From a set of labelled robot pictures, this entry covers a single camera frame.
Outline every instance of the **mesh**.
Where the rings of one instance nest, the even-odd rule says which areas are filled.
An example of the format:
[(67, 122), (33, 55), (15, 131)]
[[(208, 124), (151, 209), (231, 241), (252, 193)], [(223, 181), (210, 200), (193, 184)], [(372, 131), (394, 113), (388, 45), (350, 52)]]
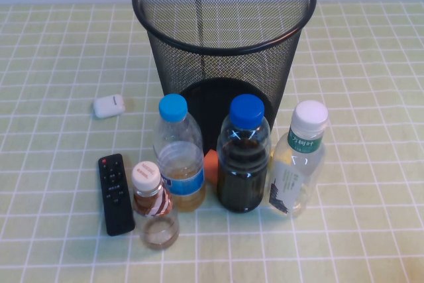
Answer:
[[(299, 24), (310, 17), (315, 0), (133, 0), (133, 6), (148, 31), (165, 94), (189, 98), (189, 90), (221, 79), (212, 91), (208, 83), (207, 91), (220, 92), (224, 112), (204, 95), (203, 104), (196, 101), (197, 108), (215, 109), (217, 123), (222, 123), (235, 92), (254, 91), (264, 101), (272, 127), (299, 40)], [(225, 80), (239, 82), (224, 84)], [(203, 135), (212, 130), (213, 140), (219, 128), (205, 128), (201, 111), (187, 102)]]

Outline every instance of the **wastebasket rim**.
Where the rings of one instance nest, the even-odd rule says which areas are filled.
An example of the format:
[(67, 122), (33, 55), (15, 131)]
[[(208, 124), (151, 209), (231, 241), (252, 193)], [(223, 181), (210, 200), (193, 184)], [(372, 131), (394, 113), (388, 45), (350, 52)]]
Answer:
[(170, 36), (167, 36), (163, 32), (159, 31), (155, 26), (153, 26), (147, 19), (145, 19), (144, 14), (141, 11), (140, 5), (138, 4), (138, 0), (132, 0), (132, 7), (134, 9), (134, 13), (140, 21), (141, 25), (151, 34), (153, 34), (156, 38), (173, 46), (174, 48), (191, 52), (194, 54), (208, 55), (208, 56), (240, 56), (243, 54), (252, 54), (255, 52), (259, 52), (268, 48), (272, 48), (283, 41), (291, 38), (297, 32), (299, 32), (310, 20), (312, 14), (317, 5), (317, 0), (310, 0), (309, 7), (305, 16), (291, 29), (287, 30), (283, 35), (273, 38), (271, 40), (267, 40), (258, 44), (253, 44), (251, 46), (241, 46), (237, 48), (211, 48), (205, 46), (196, 46), (194, 44), (188, 44), (179, 40), (176, 40)]

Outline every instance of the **green label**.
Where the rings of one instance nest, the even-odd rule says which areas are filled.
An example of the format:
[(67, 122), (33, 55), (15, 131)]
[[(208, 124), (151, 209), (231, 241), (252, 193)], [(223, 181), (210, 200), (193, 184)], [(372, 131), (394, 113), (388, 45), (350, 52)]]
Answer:
[(323, 139), (322, 136), (312, 141), (308, 141), (307, 139), (301, 139), (295, 133), (293, 133), (291, 127), (289, 130), (289, 136), (287, 137), (287, 141), (290, 147), (292, 147), (297, 152), (301, 152), (303, 154), (309, 154), (310, 152), (315, 152), (319, 148), (319, 145), (321, 144), (322, 139)]

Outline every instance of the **orange object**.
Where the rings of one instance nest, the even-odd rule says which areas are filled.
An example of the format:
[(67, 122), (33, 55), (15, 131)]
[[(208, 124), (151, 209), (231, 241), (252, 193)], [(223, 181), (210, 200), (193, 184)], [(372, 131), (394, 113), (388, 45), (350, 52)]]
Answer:
[(204, 172), (205, 178), (213, 185), (218, 183), (218, 155), (217, 152), (211, 149), (205, 156)]

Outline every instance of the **bottle cap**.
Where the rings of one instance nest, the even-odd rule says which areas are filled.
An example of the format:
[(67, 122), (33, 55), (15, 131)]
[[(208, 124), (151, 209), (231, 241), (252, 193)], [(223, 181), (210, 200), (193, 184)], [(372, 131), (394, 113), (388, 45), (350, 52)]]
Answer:
[(179, 122), (187, 115), (187, 102), (179, 94), (165, 95), (159, 102), (159, 114), (167, 122)]
[(233, 99), (230, 120), (240, 129), (255, 129), (264, 118), (265, 106), (259, 97), (242, 94)]
[(141, 192), (150, 192), (158, 187), (161, 176), (154, 162), (139, 162), (132, 169), (132, 184)]
[(291, 128), (305, 133), (319, 134), (327, 127), (329, 111), (318, 101), (302, 101), (291, 117)]

